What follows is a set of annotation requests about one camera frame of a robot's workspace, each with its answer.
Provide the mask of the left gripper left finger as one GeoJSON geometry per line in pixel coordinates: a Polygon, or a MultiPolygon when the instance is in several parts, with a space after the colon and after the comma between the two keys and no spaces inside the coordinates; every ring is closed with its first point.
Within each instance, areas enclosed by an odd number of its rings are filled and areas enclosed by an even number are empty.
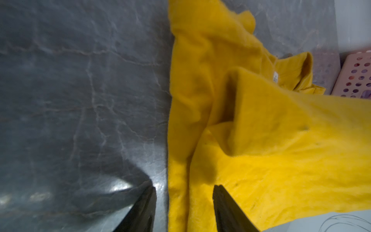
{"type": "Polygon", "coordinates": [[[149,186],[113,232],[152,232],[156,203],[156,188],[149,186]]]}

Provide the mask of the yellow t-shirt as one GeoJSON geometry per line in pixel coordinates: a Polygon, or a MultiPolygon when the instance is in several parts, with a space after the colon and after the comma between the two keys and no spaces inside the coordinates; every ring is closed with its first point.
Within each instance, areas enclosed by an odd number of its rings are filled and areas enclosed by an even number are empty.
{"type": "Polygon", "coordinates": [[[214,232],[223,185],[261,230],[371,208],[371,102],[325,95],[313,56],[278,59],[249,11],[169,1],[170,232],[214,232]]]}

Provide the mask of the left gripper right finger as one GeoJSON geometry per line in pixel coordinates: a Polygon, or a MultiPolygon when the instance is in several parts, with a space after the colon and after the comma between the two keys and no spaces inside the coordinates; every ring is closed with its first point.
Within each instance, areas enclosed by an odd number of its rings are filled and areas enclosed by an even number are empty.
{"type": "Polygon", "coordinates": [[[259,232],[222,185],[214,186],[213,202],[218,232],[259,232]]]}

